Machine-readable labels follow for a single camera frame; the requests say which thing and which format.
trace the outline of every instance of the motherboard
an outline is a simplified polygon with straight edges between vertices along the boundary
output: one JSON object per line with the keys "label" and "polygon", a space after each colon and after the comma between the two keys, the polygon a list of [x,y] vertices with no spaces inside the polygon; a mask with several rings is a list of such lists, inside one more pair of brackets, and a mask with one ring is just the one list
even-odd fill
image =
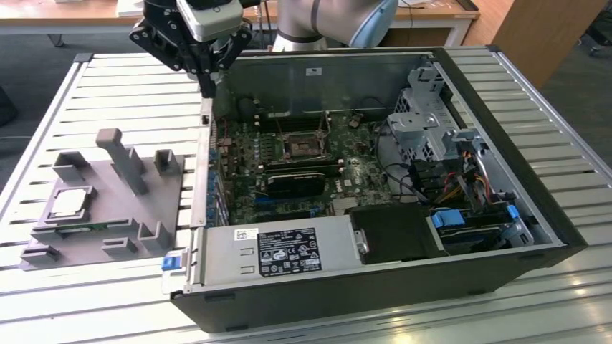
{"label": "motherboard", "polygon": [[392,202],[374,155],[380,121],[362,113],[218,121],[230,224],[342,215]]}

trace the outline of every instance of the sticker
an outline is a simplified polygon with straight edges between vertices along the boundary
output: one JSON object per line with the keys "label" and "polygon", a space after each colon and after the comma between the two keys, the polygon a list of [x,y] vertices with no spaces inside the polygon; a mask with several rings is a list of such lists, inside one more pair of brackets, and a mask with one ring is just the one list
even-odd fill
{"label": "sticker", "polygon": [[258,239],[259,228],[236,229],[234,231],[234,240],[254,240]]}
{"label": "sticker", "polygon": [[323,269],[315,228],[258,234],[259,274],[263,277]]}
{"label": "sticker", "polygon": [[323,75],[323,68],[322,67],[307,68],[306,69],[306,75],[307,75],[307,77],[315,77],[315,76]]}

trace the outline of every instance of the metal table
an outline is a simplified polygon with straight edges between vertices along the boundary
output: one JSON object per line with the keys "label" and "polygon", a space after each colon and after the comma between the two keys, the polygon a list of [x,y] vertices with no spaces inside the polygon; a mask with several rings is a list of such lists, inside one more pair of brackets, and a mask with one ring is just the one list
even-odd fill
{"label": "metal table", "polygon": [[16,269],[19,255],[56,178],[50,165],[64,150],[79,149],[88,160],[106,159],[94,143],[100,128],[120,128],[124,144],[135,145],[139,156],[151,156],[158,148],[188,155],[175,246],[188,244],[196,84],[147,54],[98,54],[91,62],[74,63],[0,196],[3,342],[608,343],[612,172],[503,54],[483,47],[448,53],[578,225],[588,249],[487,295],[230,335],[203,333],[168,302],[160,291],[160,259],[23,272]]}

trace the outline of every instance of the blue latch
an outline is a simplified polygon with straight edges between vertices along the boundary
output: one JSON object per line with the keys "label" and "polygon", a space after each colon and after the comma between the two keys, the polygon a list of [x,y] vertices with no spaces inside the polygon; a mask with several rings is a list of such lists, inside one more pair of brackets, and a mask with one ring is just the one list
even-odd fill
{"label": "blue latch", "polygon": [[462,212],[458,209],[442,210],[431,217],[436,228],[447,226],[460,226],[466,224]]}
{"label": "blue latch", "polygon": [[515,206],[508,206],[507,209],[510,216],[516,219],[519,217],[519,209]]}
{"label": "blue latch", "polygon": [[179,270],[182,268],[182,256],[166,256],[162,261],[162,271]]}

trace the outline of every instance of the yellow wire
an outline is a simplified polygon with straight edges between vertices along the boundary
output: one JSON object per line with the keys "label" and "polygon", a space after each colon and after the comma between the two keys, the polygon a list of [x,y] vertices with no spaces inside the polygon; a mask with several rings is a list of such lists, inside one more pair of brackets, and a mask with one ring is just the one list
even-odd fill
{"label": "yellow wire", "polygon": [[462,190],[462,187],[458,186],[458,187],[455,188],[455,190],[451,191],[451,193],[450,193],[447,196],[444,196],[444,198],[443,198],[440,201],[438,201],[438,203],[442,203],[442,202],[444,202],[447,199],[455,197],[455,195],[460,192],[460,190]]}

